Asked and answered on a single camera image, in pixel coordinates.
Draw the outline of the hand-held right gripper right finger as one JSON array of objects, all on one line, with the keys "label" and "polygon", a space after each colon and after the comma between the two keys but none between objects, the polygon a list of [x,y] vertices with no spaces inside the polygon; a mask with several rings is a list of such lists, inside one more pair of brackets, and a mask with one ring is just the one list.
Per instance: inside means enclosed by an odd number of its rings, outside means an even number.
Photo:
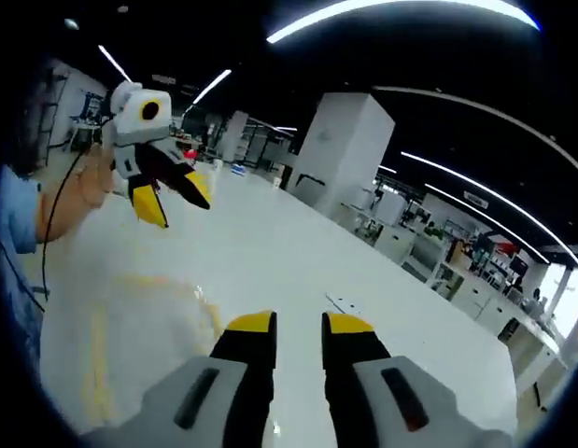
[{"label": "hand-held right gripper right finger", "polygon": [[364,320],[325,312],[322,368],[340,447],[481,447],[485,436],[456,395],[404,356],[392,356]]}]

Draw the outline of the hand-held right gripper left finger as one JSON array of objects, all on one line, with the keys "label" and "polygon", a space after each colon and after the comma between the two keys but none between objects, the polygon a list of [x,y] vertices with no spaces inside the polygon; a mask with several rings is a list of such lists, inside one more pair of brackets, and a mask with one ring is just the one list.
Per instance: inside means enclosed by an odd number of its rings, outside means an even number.
[{"label": "hand-held right gripper left finger", "polygon": [[261,447],[274,398],[276,312],[240,315],[207,357],[145,395],[129,422],[131,447]]}]

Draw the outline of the person's left hand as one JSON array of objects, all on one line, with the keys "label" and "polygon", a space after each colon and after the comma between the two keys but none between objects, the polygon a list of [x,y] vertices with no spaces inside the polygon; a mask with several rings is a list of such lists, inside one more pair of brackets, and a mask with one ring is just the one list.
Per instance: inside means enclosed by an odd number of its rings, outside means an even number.
[{"label": "person's left hand", "polygon": [[109,150],[99,143],[94,143],[83,160],[83,167],[78,173],[80,194],[91,208],[100,208],[114,188],[114,158]]}]

